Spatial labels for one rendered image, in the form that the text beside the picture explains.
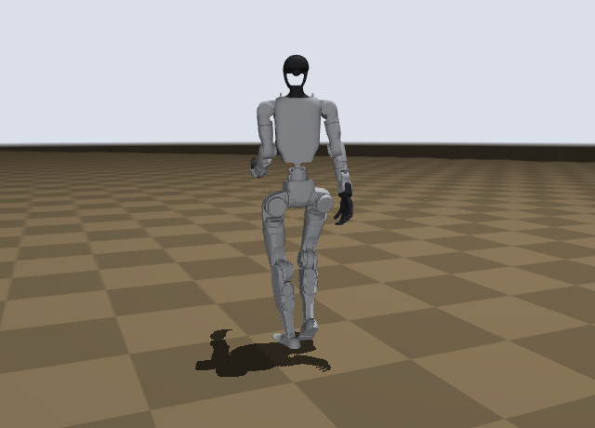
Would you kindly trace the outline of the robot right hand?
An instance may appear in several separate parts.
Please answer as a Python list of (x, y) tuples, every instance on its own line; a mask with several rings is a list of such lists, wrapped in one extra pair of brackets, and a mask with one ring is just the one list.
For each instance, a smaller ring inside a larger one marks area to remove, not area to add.
[(337, 215), (334, 217), (334, 220), (336, 220), (341, 214), (340, 221), (336, 222), (335, 225), (342, 225), (346, 221), (348, 221), (353, 215), (353, 203), (350, 198), (352, 196), (352, 191), (349, 182), (345, 183), (345, 191), (341, 194), (338, 192), (338, 196), (341, 197), (340, 209)]

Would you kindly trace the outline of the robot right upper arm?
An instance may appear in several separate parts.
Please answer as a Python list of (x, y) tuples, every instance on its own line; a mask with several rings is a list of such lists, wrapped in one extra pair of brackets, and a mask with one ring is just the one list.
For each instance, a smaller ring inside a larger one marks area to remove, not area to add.
[(321, 104), (321, 117), (325, 119), (324, 125), (330, 144), (327, 151), (330, 157), (342, 155), (340, 141), (340, 125), (337, 115), (337, 106), (330, 100), (319, 100)]

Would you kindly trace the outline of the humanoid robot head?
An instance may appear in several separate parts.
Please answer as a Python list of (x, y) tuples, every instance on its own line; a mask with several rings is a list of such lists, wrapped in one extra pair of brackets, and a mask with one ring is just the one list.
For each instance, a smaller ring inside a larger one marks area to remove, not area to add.
[[(285, 60), (284, 68), (283, 68), (284, 80), (285, 80), (286, 85), (290, 89), (290, 92), (286, 97), (290, 97), (290, 98), (306, 98), (306, 97), (308, 97), (303, 92), (303, 86), (307, 79), (308, 70), (309, 70), (308, 61), (303, 56), (292, 55)], [(286, 74), (292, 74), (294, 76), (304, 74), (302, 84), (300, 86), (291, 86), (288, 83)]]

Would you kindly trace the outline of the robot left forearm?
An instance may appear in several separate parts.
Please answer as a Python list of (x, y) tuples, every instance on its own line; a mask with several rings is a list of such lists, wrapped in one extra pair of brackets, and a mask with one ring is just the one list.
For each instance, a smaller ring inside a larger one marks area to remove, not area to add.
[(269, 166), (271, 165), (271, 159), (263, 159), (263, 148), (262, 145), (258, 149), (257, 163), (253, 169), (250, 170), (254, 178), (262, 177), (268, 173)]

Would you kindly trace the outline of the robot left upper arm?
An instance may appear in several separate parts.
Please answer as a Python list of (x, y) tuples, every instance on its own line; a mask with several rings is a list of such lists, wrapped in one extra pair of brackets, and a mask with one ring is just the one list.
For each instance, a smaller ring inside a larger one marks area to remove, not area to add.
[(274, 114), (276, 100), (263, 101), (257, 109), (258, 134), (263, 148), (263, 159), (273, 159), (277, 148), (273, 145), (273, 128), (270, 117)]

